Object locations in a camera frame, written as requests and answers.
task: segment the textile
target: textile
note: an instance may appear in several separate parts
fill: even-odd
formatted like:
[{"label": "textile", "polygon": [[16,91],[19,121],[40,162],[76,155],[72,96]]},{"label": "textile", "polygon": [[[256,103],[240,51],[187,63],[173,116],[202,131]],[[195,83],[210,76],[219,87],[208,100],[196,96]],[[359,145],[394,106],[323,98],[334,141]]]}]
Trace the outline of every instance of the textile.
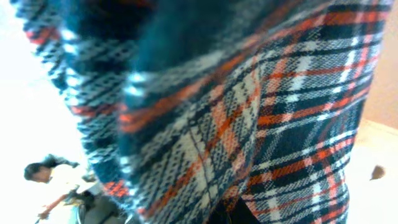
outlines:
[{"label": "textile", "polygon": [[345,222],[391,0],[11,3],[97,177],[142,223],[205,223],[239,198],[261,223]]}]

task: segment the plaid fabric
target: plaid fabric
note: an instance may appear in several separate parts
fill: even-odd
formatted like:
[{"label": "plaid fabric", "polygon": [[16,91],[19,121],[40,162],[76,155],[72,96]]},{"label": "plaid fabric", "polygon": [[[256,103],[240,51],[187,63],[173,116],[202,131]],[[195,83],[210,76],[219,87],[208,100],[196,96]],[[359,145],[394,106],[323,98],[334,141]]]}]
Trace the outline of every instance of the plaid fabric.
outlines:
[{"label": "plaid fabric", "polygon": [[11,1],[107,193],[142,223],[239,198],[261,223],[344,223],[392,1],[184,2]]}]

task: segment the man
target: man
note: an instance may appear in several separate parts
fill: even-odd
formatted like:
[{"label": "man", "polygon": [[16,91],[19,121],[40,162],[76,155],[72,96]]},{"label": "man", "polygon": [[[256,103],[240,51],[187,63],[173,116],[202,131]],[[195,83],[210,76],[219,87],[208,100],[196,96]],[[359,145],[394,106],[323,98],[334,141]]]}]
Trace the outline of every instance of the man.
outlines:
[{"label": "man", "polygon": [[45,210],[39,213],[39,217],[41,219],[47,218],[50,211],[70,194],[74,194],[74,197],[78,197],[78,199],[85,201],[87,206],[90,206],[94,199],[92,194],[88,192],[85,192],[83,196],[76,194],[77,189],[88,188],[88,184],[82,179],[84,175],[84,169],[78,167],[76,163],[66,160],[63,164],[57,164],[50,159],[29,164],[25,168],[25,179],[48,184],[49,192],[55,194],[54,199],[46,203]]}]

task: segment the wall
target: wall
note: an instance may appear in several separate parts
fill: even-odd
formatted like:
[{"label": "wall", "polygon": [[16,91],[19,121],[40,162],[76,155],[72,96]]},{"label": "wall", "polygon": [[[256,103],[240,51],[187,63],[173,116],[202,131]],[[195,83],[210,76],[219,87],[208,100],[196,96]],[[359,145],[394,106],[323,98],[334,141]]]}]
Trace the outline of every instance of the wall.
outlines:
[{"label": "wall", "polygon": [[398,1],[388,18],[364,118],[398,129]]}]

